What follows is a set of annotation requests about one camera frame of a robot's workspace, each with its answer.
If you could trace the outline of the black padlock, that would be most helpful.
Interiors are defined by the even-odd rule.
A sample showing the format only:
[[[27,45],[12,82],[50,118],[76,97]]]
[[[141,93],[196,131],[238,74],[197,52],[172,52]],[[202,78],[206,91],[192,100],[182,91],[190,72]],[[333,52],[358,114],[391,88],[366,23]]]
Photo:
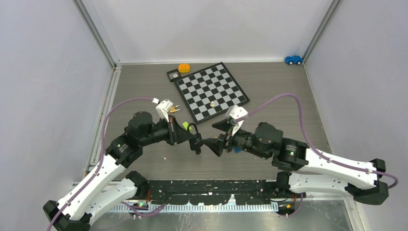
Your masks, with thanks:
[[[197,128],[197,125],[195,123],[189,123],[187,125],[187,131],[189,131],[192,135],[198,135],[199,130]]]

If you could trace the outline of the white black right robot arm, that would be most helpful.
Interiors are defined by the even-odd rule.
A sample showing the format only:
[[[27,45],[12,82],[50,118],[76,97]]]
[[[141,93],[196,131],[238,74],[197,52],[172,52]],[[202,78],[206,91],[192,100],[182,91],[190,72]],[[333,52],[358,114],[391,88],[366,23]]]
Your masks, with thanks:
[[[304,142],[285,138],[281,130],[260,122],[253,133],[236,129],[228,120],[212,125],[222,131],[217,138],[199,142],[217,156],[234,147],[261,159],[271,159],[272,166],[280,169],[275,193],[288,197],[291,193],[337,193],[351,195],[359,203],[381,205],[389,196],[388,185],[380,180],[384,173],[382,159],[350,160],[340,156],[314,151]]]

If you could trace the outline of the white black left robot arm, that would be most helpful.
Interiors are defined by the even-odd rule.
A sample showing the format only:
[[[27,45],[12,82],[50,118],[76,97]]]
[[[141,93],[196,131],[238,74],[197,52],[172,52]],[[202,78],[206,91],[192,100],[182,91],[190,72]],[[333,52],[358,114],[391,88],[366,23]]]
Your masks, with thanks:
[[[131,171],[116,186],[102,190],[124,172],[143,153],[143,147],[165,141],[175,145],[188,141],[191,150],[201,152],[201,134],[191,133],[179,125],[174,116],[153,122],[150,113],[137,112],[125,127],[125,132],[114,139],[96,167],[65,197],[49,200],[43,210],[50,225],[58,231],[88,231],[105,213],[120,202],[147,195],[149,182],[137,171]]]

